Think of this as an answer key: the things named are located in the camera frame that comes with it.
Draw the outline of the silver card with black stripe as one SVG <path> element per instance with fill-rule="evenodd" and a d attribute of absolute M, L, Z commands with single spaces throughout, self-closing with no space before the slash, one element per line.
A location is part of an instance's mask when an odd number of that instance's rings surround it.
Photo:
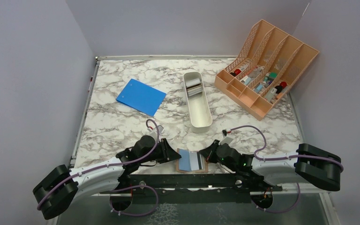
<path fill-rule="evenodd" d="M 191 171 L 199 171 L 204 169 L 203 158 L 198 152 L 189 153 L 189 163 Z"/>

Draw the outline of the tan leather card holder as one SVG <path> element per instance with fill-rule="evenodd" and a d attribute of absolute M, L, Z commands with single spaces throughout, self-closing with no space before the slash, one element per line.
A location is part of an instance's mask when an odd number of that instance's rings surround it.
<path fill-rule="evenodd" d="M 207 173 L 208 162 L 205 157 L 197 151 L 177 149 L 181 158 L 176 162 L 176 171 L 180 173 Z"/>

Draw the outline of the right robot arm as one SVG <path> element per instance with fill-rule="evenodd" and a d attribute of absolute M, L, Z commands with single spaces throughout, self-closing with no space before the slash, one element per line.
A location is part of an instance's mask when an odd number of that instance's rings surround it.
<path fill-rule="evenodd" d="M 322 190 L 339 191 L 344 170 L 339 156 L 306 143 L 293 155 L 266 158 L 241 154 L 215 140 L 199 154 L 209 163 L 230 169 L 242 186 L 259 191 L 286 183 L 309 183 Z"/>

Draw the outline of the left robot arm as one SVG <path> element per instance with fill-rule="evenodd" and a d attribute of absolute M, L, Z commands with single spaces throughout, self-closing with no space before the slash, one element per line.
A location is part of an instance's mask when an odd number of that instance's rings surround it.
<path fill-rule="evenodd" d="M 101 192 L 124 192 L 131 189 L 130 174 L 146 162 L 159 164 L 181 158 L 163 139 L 144 135 L 132 147 L 115 157 L 95 165 L 69 169 L 65 165 L 55 167 L 33 189 L 44 219 L 49 220 L 65 212 L 77 200 Z"/>

